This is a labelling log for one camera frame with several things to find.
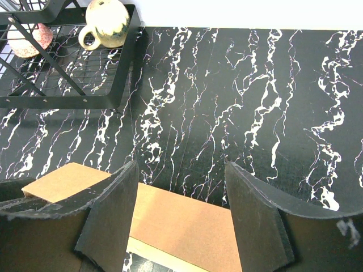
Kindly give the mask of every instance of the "marble countertop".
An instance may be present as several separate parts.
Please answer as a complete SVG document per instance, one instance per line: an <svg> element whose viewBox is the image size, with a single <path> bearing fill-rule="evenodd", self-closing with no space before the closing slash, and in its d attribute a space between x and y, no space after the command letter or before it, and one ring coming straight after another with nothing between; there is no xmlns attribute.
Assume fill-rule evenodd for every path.
<svg viewBox="0 0 363 272"><path fill-rule="evenodd" d="M146 28L118 112L1 109L0 175L77 162L228 207L227 160L328 209L363 207L363 32Z"/></svg>

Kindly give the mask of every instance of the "black dish rack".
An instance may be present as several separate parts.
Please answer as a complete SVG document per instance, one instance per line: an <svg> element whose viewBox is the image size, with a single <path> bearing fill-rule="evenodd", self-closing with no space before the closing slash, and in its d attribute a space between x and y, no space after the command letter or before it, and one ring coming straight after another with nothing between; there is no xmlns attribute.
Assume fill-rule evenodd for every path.
<svg viewBox="0 0 363 272"><path fill-rule="evenodd" d="M122 47L111 49L100 46L88 51L78 42L78 34L86 24L86 8L81 8L75 0L51 2L61 2L61 8L55 20L45 23L53 31L53 41L46 50L22 26L39 21L24 22L16 15L23 12L21 14L25 16L28 11L0 12L0 22L3 16L9 22L8 26L0 25L0 108L117 108L140 30L135 5L125 5L130 23ZM64 8L71 2L75 3L75 8ZM39 55L24 59L14 54L6 38L12 24L40 52ZM87 36L86 43L92 43L93 39L91 35Z"/></svg>

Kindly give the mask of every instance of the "wall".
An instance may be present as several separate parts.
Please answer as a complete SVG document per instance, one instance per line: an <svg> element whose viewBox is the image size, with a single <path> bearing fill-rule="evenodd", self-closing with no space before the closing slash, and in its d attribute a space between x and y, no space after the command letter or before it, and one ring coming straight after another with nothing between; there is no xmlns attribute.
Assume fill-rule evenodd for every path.
<svg viewBox="0 0 363 272"><path fill-rule="evenodd" d="M87 5L90 0L79 0ZM288 29L363 29L362 3L352 0L122 0L144 25Z"/></svg>

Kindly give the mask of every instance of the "dish rack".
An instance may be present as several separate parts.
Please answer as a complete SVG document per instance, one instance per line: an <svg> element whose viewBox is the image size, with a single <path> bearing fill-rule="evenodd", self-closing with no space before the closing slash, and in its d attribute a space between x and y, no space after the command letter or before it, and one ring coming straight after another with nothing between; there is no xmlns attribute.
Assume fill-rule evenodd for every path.
<svg viewBox="0 0 363 272"><path fill-rule="evenodd" d="M130 15L129 31L120 48L98 47L87 51L78 42L86 24L86 8L76 0L26 1L18 11L0 12L0 108L115 109L120 105L140 18L135 5L125 5ZM74 8L65 8L74 3ZM39 5L37 11L28 8ZM29 13L42 14L33 20ZM44 23L53 32L53 40L43 49L22 24ZM8 44L7 33L14 25L40 54L19 58ZM86 36L85 42L94 38Z"/></svg>

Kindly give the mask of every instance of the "pink speckled bowl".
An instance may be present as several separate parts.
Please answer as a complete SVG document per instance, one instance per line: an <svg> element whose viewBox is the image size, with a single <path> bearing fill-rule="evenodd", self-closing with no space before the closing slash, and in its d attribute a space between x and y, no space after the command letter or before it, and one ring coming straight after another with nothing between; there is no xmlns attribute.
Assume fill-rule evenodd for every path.
<svg viewBox="0 0 363 272"><path fill-rule="evenodd" d="M25 29L29 29L27 24L22 25ZM46 49L53 40L52 31L43 24L38 24L38 28L33 30L34 39ZM7 38L9 39L9 45L14 51L15 55L20 58L30 58L39 54L39 51L27 41L20 31L16 30L16 27L12 25L7 33Z"/></svg>

